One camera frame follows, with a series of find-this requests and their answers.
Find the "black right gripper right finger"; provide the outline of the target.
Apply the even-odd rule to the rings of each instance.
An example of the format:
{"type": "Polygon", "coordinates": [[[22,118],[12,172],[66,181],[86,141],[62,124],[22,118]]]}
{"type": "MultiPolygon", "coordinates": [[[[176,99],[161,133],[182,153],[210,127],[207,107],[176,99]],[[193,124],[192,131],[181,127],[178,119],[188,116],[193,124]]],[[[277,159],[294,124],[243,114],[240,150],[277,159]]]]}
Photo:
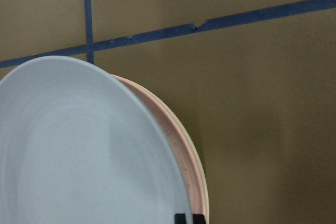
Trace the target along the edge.
{"type": "Polygon", "coordinates": [[[193,214],[193,224],[205,224],[205,216],[203,214],[193,214]]]}

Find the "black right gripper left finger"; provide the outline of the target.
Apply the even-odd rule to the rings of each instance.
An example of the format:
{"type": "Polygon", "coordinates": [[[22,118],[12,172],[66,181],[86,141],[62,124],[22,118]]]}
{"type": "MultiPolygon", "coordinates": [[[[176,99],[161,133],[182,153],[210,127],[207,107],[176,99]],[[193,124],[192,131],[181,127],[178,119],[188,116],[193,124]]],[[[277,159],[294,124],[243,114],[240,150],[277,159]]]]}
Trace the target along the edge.
{"type": "Polygon", "coordinates": [[[175,224],[187,224],[186,222],[186,214],[185,213],[177,213],[174,215],[174,223],[175,224]]]}

